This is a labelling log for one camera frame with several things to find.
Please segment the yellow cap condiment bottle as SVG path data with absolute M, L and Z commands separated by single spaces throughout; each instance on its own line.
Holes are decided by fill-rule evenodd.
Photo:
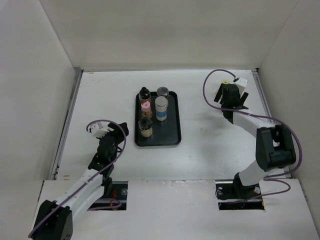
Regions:
M 226 85 L 226 84 L 232 84 L 233 82 L 231 81 L 231 80 L 228 80 L 228 79 L 224 79 L 224 80 L 222 80 L 221 81 L 221 84 L 224 84 L 224 85 Z

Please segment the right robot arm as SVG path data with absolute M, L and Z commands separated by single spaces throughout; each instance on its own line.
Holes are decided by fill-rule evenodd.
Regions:
M 255 160 L 236 173 L 232 192 L 238 198 L 245 197 L 250 188 L 268 174 L 296 162 L 292 134 L 282 124 L 274 124 L 254 115 L 244 106 L 248 94 L 240 94 L 236 84 L 222 83 L 214 101 L 220 103 L 223 116 L 255 137 Z

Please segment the silver lid blue label jar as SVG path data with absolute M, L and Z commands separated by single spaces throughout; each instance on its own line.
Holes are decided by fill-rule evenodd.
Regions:
M 165 121 L 167 118 L 168 100 L 164 96 L 158 96 L 155 99 L 155 114 L 156 119 Z

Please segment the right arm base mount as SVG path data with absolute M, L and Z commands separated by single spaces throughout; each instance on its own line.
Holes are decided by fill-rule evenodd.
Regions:
M 215 187 L 215 196 L 221 211 L 265 209 L 259 183 L 243 186 L 236 175 L 233 180 L 216 181 Z

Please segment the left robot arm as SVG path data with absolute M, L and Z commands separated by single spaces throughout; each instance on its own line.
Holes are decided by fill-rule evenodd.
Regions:
M 79 180 L 63 195 L 39 207 L 34 227 L 28 234 L 32 240 L 69 240 L 73 235 L 75 221 L 99 198 L 112 195 L 110 177 L 115 162 L 124 152 L 129 129 L 126 122 L 106 120 L 107 128 L 100 126 L 102 120 L 94 120 L 86 131 L 99 140 L 98 148 L 90 164 Z

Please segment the black knob grinder bottle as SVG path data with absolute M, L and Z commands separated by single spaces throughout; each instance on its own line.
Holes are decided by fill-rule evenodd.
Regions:
M 138 121 L 140 133 L 144 138 L 149 138 L 153 134 L 152 124 L 152 120 L 148 117 L 142 117 Z

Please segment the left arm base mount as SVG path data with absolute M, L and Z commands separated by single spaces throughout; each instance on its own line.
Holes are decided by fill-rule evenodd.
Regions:
M 109 177 L 104 186 L 102 197 L 96 200 L 89 211 L 125 211 L 127 209 L 128 181 L 114 181 Z

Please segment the black knob spice bottle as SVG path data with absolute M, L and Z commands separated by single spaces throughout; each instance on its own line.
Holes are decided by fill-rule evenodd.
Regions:
M 151 102 L 151 92 L 144 86 L 139 91 L 138 98 L 140 103 Z

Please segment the pink cap spice bottle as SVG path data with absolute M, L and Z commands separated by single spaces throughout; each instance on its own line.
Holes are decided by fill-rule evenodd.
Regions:
M 151 103 L 146 100 L 146 101 L 143 101 L 140 106 L 141 106 L 141 117 L 151 119 L 153 117 Z

